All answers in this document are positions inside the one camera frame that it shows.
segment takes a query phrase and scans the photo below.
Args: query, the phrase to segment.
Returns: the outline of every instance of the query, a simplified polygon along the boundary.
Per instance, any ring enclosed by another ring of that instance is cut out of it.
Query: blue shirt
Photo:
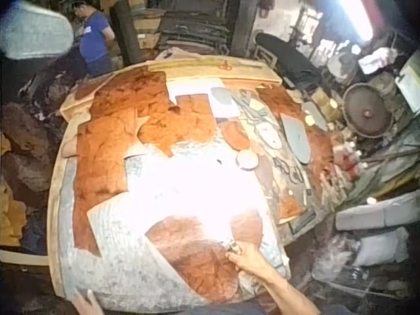
[[[85,21],[85,31],[80,41],[80,53],[86,62],[98,60],[108,53],[102,31],[109,25],[106,17],[99,11],[94,12]]]

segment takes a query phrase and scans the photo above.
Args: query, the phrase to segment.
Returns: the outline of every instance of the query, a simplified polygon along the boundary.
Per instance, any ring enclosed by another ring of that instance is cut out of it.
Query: hand
[[[269,277],[274,270],[263,257],[257,246],[245,241],[236,241],[240,254],[227,252],[226,257],[237,267],[261,280]]]
[[[84,297],[81,296],[78,290],[74,293],[74,299],[72,301],[74,307],[79,312],[80,315],[104,315],[102,308],[100,307],[97,299],[93,295],[92,290],[87,290],[86,301]]]

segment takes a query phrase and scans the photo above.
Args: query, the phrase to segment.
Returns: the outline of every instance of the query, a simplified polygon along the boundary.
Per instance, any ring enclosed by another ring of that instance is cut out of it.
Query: grinding wheel
[[[365,83],[348,88],[344,94],[343,112],[349,126],[366,138],[383,136],[393,122],[381,93]]]

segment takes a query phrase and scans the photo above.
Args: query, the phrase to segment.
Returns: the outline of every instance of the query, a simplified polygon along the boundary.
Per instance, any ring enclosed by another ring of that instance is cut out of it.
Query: wooden plank
[[[150,60],[141,64],[129,66],[114,72],[114,74],[120,74],[141,66],[148,66],[150,71],[164,71],[167,81],[219,77],[221,79],[243,79],[276,84],[282,83],[282,79],[262,62],[227,56],[206,56],[203,58],[182,60]],[[70,93],[60,108],[60,113],[64,119],[69,121],[76,113],[84,112],[86,108],[89,108],[95,97],[95,92],[99,88],[80,100],[75,100],[75,91]]]
[[[48,256],[29,255],[3,251],[0,249],[0,261],[5,264],[22,264],[25,266],[48,266]]]
[[[58,210],[60,207],[60,191],[64,172],[66,170],[67,159],[62,157],[61,151],[65,144],[77,135],[79,124],[90,120],[90,115],[77,114],[69,121],[66,132],[64,133],[57,159],[52,173],[51,187],[48,199],[47,212],[47,249],[50,267],[50,275],[54,292],[59,297],[65,297],[64,286],[62,284],[60,271],[60,252],[58,248]]]

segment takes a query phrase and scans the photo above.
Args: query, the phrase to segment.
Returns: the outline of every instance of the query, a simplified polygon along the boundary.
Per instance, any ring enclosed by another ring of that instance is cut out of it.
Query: worker
[[[256,277],[261,282],[276,302],[280,312],[284,315],[350,315],[352,314],[345,307],[336,305],[329,306],[321,313],[318,308],[301,292],[290,285],[281,277],[270,263],[263,257],[257,246],[253,243],[242,241],[236,242],[240,254],[227,253],[226,256],[239,269]],[[103,315],[103,311],[95,299],[92,291],[88,291],[88,301],[80,293],[76,292],[73,305],[80,315]],[[245,314],[245,315],[263,315],[265,311],[253,302],[244,302],[238,304],[227,304],[220,306],[203,306],[193,308],[178,315],[206,315],[206,314]]]
[[[80,53],[86,61],[91,77],[98,77],[112,71],[111,57],[107,43],[116,36],[104,14],[86,1],[73,3],[74,14],[84,19],[84,31],[80,41]]]

